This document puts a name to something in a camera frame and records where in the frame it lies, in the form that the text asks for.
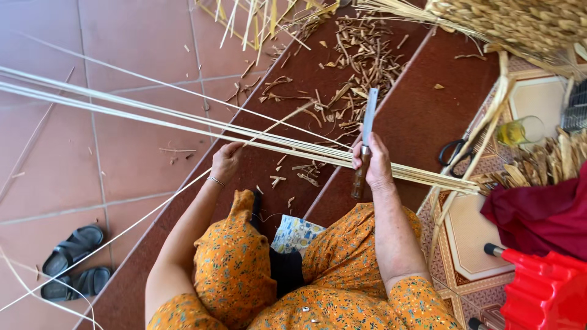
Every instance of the knife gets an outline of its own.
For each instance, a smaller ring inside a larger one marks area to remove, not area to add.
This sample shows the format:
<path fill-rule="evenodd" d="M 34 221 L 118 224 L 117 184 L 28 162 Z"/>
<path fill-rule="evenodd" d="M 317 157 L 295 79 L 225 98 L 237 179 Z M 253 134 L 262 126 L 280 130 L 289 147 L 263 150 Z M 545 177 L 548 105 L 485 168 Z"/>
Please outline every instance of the knife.
<path fill-rule="evenodd" d="M 361 160 L 363 161 L 363 164 L 355 172 L 353 190 L 350 194 L 354 199 L 363 198 L 363 190 L 365 189 L 365 176 L 367 175 L 367 170 L 369 169 L 369 163 L 371 161 L 369 135 L 373 129 L 373 118 L 375 117 L 375 107 L 377 106 L 378 93 L 379 89 L 369 89 L 367 108 L 365 109 L 365 116 L 363 118 L 363 146 L 361 147 Z"/>

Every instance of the glass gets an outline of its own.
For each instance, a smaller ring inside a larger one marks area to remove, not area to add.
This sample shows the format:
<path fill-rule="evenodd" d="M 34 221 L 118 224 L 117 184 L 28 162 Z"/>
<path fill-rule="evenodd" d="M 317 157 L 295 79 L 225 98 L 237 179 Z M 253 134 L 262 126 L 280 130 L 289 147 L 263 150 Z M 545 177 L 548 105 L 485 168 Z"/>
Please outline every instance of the glass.
<path fill-rule="evenodd" d="M 497 142 L 513 147 L 542 140 L 544 137 L 544 124 L 536 116 L 526 116 L 500 125 L 496 131 Z"/>

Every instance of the orange floral dress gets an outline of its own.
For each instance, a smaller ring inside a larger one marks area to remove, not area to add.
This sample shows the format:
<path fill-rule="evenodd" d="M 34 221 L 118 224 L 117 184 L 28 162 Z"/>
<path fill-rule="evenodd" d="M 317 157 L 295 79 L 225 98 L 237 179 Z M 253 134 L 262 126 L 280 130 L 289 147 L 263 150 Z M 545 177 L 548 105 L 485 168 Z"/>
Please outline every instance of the orange floral dress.
<path fill-rule="evenodd" d="M 178 295 L 147 329 L 461 329 L 422 277 L 385 291 L 375 257 L 373 203 L 359 203 L 305 251 L 306 285 L 281 299 L 269 243 L 249 223 L 254 196 L 235 192 L 229 216 L 197 240 L 197 294 Z M 416 236 L 420 222 L 404 208 Z"/>

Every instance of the red plastic stool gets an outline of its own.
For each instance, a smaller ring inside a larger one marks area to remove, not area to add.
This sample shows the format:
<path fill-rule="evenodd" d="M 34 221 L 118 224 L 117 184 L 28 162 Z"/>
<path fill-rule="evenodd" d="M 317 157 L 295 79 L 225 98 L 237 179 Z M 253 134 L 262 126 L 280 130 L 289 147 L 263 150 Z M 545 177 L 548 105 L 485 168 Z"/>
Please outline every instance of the red plastic stool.
<path fill-rule="evenodd" d="M 537 257 L 491 243 L 484 250 L 516 266 L 500 309 L 506 330 L 587 329 L 587 263 L 556 252 Z"/>

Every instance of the woman's arm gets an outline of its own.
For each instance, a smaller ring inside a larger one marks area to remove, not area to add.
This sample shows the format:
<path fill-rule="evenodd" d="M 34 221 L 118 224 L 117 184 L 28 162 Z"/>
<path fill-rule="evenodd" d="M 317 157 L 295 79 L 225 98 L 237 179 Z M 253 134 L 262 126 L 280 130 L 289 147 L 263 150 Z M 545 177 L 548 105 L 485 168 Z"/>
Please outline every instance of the woman's arm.
<path fill-rule="evenodd" d="M 210 176 L 228 183 L 238 167 L 242 142 L 225 144 L 214 154 Z M 145 320 L 151 320 L 159 306 L 176 295 L 195 294 L 191 274 L 194 241 L 210 226 L 222 185 L 206 180 L 194 201 L 179 218 L 165 240 L 147 278 L 145 289 Z"/>
<path fill-rule="evenodd" d="M 354 149 L 353 166 L 361 166 L 360 142 Z M 402 202 L 393 182 L 389 151 L 381 138 L 369 136 L 371 163 L 365 177 L 373 192 L 375 204 L 375 255 L 381 278 L 387 292 L 394 284 L 409 276 L 422 276 L 430 280 L 424 255 L 414 236 Z"/>

